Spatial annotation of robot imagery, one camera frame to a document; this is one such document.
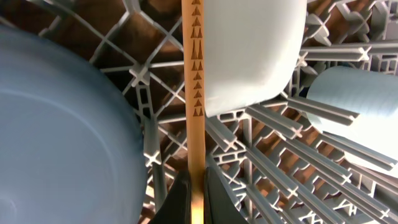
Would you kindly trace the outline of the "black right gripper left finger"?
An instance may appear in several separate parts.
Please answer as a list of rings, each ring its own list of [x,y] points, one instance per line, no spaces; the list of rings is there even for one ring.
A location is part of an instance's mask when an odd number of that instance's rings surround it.
[[[163,205],[149,224],[191,224],[191,192],[188,170],[180,171]]]

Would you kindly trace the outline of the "light blue small bowl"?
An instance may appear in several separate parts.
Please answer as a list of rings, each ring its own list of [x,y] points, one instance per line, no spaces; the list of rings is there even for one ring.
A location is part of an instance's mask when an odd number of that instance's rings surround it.
[[[280,94],[295,69],[306,16],[307,0],[205,1],[208,117]]]

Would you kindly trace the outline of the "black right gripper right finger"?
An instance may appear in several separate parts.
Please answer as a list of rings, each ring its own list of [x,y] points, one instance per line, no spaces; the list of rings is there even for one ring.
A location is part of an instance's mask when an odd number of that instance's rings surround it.
[[[205,224],[248,224],[212,167],[205,171]]]

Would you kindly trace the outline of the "light blue cup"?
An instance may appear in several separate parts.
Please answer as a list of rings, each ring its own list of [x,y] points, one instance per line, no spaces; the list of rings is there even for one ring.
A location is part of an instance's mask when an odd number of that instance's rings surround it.
[[[349,67],[331,67],[316,77],[307,98],[359,114],[345,126],[309,113],[328,132],[397,159],[397,77]]]

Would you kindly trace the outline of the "wooden chopstick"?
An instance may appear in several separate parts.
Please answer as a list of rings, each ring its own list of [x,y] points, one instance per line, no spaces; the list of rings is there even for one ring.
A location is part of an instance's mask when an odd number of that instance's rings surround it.
[[[205,74],[203,0],[182,0],[183,59],[191,223],[205,223]]]

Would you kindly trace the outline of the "dark blue plate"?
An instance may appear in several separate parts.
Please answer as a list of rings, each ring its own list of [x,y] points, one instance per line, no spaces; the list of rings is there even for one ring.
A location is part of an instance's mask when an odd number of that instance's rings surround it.
[[[119,89],[47,39],[1,27],[1,222],[137,223],[140,124]]]

